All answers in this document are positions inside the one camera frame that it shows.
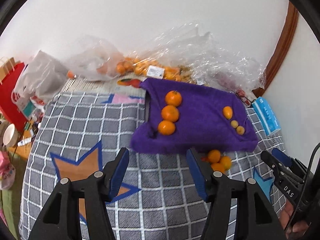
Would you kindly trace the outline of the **mandarin orange four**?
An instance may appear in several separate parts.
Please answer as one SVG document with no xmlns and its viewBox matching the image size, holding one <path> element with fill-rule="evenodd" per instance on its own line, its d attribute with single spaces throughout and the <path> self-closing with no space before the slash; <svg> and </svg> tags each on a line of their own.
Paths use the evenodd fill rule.
<svg viewBox="0 0 320 240">
<path fill-rule="evenodd" d="M 221 163 L 212 163 L 211 168 L 213 171 L 219 171 L 221 173 L 225 173 L 225 167 Z"/>
</svg>

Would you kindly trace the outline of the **large orange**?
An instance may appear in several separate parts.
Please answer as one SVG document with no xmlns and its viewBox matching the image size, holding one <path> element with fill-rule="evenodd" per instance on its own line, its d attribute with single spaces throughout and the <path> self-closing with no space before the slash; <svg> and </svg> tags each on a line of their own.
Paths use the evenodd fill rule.
<svg viewBox="0 0 320 240">
<path fill-rule="evenodd" d="M 218 163 L 221 158 L 221 152 L 219 150 L 211 150 L 207 154 L 207 159 L 211 164 Z"/>
</svg>

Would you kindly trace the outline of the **round yellow-orange citrus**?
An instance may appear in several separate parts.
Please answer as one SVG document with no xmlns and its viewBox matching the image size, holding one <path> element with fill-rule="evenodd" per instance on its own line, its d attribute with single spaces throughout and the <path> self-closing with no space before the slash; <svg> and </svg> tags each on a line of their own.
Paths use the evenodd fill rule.
<svg viewBox="0 0 320 240">
<path fill-rule="evenodd" d="M 232 166 L 232 159 L 229 156 L 225 155 L 221 157 L 220 164 L 224 166 L 226 171 L 228 171 Z"/>
</svg>

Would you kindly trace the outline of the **mandarin orange three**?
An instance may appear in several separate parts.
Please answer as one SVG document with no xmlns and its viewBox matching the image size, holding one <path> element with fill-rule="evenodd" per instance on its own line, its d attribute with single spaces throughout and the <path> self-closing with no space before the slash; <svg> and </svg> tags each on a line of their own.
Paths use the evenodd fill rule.
<svg viewBox="0 0 320 240">
<path fill-rule="evenodd" d="M 157 131 L 162 135 L 172 135 L 176 130 L 176 126 L 173 122 L 163 120 L 158 124 Z"/>
</svg>

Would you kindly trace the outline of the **small yellow fruit two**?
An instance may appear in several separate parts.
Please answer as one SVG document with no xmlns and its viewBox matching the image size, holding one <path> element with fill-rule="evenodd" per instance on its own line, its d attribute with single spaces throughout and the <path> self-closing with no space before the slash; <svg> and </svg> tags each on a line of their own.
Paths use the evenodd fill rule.
<svg viewBox="0 0 320 240">
<path fill-rule="evenodd" d="M 242 127 L 242 126 L 238 126 L 238 127 L 236 128 L 236 132 L 237 132 L 239 135 L 244 135 L 244 133 L 245 133 L 245 128 Z"/>
</svg>

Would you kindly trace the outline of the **small yellow fruit one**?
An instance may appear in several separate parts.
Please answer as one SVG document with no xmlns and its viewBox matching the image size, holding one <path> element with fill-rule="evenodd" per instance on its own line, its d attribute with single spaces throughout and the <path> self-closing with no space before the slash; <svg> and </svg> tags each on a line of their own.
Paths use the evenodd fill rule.
<svg viewBox="0 0 320 240">
<path fill-rule="evenodd" d="M 232 121 L 231 121 L 231 126 L 232 126 L 234 129 L 236 129 L 236 128 L 239 126 L 239 124 L 238 124 L 238 122 L 237 122 L 236 120 L 232 120 Z"/>
</svg>

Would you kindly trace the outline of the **mandarin orange two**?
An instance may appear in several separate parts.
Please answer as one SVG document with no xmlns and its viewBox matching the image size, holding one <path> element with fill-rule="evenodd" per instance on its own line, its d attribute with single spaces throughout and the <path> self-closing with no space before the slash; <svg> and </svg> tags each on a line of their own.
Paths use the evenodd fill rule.
<svg viewBox="0 0 320 240">
<path fill-rule="evenodd" d="M 166 105 L 162 110 L 161 110 L 161 116 L 163 120 L 167 120 L 170 122 L 176 122 L 179 117 L 180 113 L 178 109 L 173 106 L 173 105 Z"/>
</svg>

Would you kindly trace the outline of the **oval kumquat orange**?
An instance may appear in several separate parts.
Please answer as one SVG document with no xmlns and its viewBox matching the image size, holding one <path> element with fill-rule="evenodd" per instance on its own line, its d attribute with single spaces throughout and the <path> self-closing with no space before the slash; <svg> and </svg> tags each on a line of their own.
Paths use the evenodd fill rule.
<svg viewBox="0 0 320 240">
<path fill-rule="evenodd" d="M 230 106 L 225 106 L 222 110 L 222 113 L 227 120 L 231 120 L 233 117 L 233 109 Z"/>
</svg>

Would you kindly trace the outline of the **mandarin orange one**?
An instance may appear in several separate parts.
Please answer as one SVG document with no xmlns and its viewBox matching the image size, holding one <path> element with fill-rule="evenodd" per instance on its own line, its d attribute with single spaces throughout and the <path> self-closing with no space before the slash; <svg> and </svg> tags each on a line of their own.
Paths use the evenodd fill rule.
<svg viewBox="0 0 320 240">
<path fill-rule="evenodd" d="M 165 102 L 167 105 L 178 107 L 182 103 L 182 96 L 176 90 L 171 90 L 165 95 Z"/>
</svg>

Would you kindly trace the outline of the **grey checkered blanket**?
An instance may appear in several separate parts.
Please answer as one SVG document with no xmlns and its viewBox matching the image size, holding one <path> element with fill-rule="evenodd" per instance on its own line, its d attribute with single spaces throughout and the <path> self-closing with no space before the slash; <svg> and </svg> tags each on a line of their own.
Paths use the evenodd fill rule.
<svg viewBox="0 0 320 240">
<path fill-rule="evenodd" d="M 144 100 L 61 93 L 48 103 L 24 174 L 19 231 L 27 239 L 56 183 L 85 179 L 129 148 Z M 117 239 L 199 239 L 209 205 L 184 155 L 130 152 L 119 194 L 106 206 Z"/>
</svg>

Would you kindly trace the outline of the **purple towel covered tray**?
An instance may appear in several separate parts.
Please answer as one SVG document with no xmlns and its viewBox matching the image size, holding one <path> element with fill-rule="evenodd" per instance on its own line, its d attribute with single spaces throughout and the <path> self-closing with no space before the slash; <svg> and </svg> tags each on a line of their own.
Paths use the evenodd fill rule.
<svg viewBox="0 0 320 240">
<path fill-rule="evenodd" d="M 139 153 L 185 154 L 192 147 L 199 152 L 220 150 L 221 152 L 252 152 L 258 139 L 246 108 L 234 94 L 218 89 L 189 83 L 148 78 L 140 87 L 146 90 L 150 103 L 148 119 L 135 130 L 130 147 Z M 180 117 L 172 135 L 158 133 L 161 110 L 166 106 L 165 95 L 176 90 L 182 96 L 178 110 Z M 227 120 L 222 113 L 225 106 L 233 109 L 233 117 Z M 231 126 L 236 120 L 245 128 L 239 135 Z"/>
</svg>

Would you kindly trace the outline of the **blue tissue pack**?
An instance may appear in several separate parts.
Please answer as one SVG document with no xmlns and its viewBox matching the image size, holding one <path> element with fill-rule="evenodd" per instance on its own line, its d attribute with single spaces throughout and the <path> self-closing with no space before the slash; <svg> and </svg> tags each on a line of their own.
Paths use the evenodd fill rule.
<svg viewBox="0 0 320 240">
<path fill-rule="evenodd" d="M 265 98 L 258 97 L 252 103 L 252 107 L 257 114 L 267 136 L 274 135 L 281 130 L 280 123 Z"/>
</svg>

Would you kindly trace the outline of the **bag of red cherry tomatoes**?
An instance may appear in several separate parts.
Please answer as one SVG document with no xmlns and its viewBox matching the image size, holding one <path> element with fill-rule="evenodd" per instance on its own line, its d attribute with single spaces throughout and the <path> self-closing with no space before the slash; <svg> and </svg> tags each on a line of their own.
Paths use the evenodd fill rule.
<svg viewBox="0 0 320 240">
<path fill-rule="evenodd" d="M 252 101 L 246 96 L 244 90 L 240 88 L 233 80 L 223 77 L 219 80 L 219 85 L 228 92 L 234 93 L 247 107 L 252 106 Z"/>
</svg>

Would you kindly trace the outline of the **wooden bedside table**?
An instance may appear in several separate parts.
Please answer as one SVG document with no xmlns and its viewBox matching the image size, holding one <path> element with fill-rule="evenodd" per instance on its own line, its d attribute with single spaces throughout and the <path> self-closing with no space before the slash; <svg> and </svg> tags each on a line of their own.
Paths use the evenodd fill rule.
<svg viewBox="0 0 320 240">
<path fill-rule="evenodd" d="M 31 138 L 31 131 L 24 131 L 23 135 L 20 137 L 18 141 L 21 141 L 27 138 Z M 15 153 L 19 155 L 22 159 L 27 160 L 29 158 L 29 154 L 31 152 L 32 146 L 33 146 L 33 143 L 30 142 L 23 146 L 7 147 L 7 150 L 10 153 Z"/>
</svg>

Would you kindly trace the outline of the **pink patterned pillow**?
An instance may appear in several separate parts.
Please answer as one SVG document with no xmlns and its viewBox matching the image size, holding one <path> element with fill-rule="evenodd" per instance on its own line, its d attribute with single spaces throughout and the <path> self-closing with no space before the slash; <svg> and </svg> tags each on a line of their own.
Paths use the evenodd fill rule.
<svg viewBox="0 0 320 240">
<path fill-rule="evenodd" d="M 15 180 L 16 169 L 7 152 L 0 152 L 0 190 L 8 190 Z"/>
</svg>

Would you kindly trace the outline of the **small clear bag of oranges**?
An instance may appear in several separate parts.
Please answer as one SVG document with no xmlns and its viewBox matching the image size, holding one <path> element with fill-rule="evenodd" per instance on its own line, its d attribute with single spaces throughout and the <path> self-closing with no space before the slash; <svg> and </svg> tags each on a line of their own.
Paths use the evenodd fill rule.
<svg viewBox="0 0 320 240">
<path fill-rule="evenodd" d="M 108 40 L 85 35 L 69 46 L 71 55 L 63 64 L 88 81 L 111 81 L 119 76 L 117 64 L 124 55 Z"/>
</svg>

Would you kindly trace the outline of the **large crumpled clear plastic bag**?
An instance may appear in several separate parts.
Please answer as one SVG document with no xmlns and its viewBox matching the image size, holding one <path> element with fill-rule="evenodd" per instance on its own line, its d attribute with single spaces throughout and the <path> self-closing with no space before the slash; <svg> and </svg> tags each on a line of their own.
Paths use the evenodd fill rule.
<svg viewBox="0 0 320 240">
<path fill-rule="evenodd" d="M 201 35 L 195 23 L 159 34 L 135 54 L 165 66 L 187 67 L 196 82 L 227 92 L 251 92 L 266 82 L 265 67 L 257 60 L 220 47 L 211 32 Z"/>
</svg>

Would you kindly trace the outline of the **white plastic shopping bag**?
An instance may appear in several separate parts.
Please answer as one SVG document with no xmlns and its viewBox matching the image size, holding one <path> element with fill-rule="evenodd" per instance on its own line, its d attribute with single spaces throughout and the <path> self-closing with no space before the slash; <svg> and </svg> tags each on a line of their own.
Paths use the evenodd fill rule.
<svg viewBox="0 0 320 240">
<path fill-rule="evenodd" d="M 39 51 L 24 67 L 12 91 L 11 99 L 20 111 L 29 102 L 44 106 L 56 96 L 67 81 L 68 69 L 51 55 Z"/>
</svg>

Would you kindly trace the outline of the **red paper gift bag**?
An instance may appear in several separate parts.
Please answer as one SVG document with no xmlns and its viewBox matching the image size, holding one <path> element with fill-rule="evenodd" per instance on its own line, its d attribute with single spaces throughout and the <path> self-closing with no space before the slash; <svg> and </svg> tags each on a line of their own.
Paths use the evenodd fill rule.
<svg viewBox="0 0 320 240">
<path fill-rule="evenodd" d="M 16 62 L 13 57 L 1 58 L 1 113 L 8 122 L 15 125 L 19 132 L 23 132 L 27 119 L 18 109 L 13 96 L 17 80 L 24 67 L 23 62 Z"/>
</svg>

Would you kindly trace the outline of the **brown wooden door frame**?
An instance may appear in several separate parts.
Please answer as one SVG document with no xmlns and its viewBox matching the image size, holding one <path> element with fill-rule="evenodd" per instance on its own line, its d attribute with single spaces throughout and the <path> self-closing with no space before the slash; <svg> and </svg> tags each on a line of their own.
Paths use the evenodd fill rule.
<svg viewBox="0 0 320 240">
<path fill-rule="evenodd" d="M 263 94 L 266 92 L 271 82 L 274 80 L 277 73 L 279 72 L 295 36 L 298 18 L 299 12 L 297 8 L 291 2 L 289 2 L 287 7 L 287 15 L 285 18 L 281 35 L 277 42 L 274 53 L 271 56 L 265 69 L 265 87 L 253 90 L 253 94 L 256 97 L 263 96 Z"/>
</svg>

